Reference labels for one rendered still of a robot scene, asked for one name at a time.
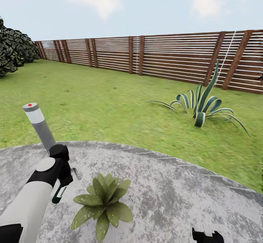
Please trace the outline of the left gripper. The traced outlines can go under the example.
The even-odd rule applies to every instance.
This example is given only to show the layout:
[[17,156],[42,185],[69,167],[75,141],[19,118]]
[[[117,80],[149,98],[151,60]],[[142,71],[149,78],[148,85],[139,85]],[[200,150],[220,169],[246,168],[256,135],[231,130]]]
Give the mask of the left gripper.
[[71,175],[69,165],[67,166],[67,168],[60,171],[58,179],[60,180],[60,185],[62,187],[65,187],[73,181],[73,176]]

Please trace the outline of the insectifuge atomizer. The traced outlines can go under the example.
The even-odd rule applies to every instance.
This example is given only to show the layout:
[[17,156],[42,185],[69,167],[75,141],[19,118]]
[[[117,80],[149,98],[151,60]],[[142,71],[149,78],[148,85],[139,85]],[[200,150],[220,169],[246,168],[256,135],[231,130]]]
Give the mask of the insectifuge atomizer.
[[56,204],[61,200],[63,194],[67,190],[67,187],[68,187],[68,185],[66,185],[65,187],[62,187],[61,185],[59,186],[57,192],[55,193],[54,197],[52,198],[53,203]]

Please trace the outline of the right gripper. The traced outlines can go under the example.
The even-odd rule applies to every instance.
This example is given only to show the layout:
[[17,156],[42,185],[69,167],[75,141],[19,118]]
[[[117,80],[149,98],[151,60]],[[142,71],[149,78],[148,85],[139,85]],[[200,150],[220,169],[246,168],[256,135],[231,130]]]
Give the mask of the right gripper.
[[197,243],[223,243],[222,237],[218,233],[212,233],[212,237],[207,237],[204,232],[197,232],[192,228],[193,240]]

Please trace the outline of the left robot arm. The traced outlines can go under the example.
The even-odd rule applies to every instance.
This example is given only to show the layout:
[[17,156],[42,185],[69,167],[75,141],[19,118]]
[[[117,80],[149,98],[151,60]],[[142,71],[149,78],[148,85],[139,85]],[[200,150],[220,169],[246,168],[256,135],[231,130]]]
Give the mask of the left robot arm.
[[78,180],[83,171],[78,163],[70,164],[66,145],[56,144],[50,156],[36,165],[36,170],[18,196],[0,216],[0,243],[36,243],[40,226],[57,179],[65,187]]

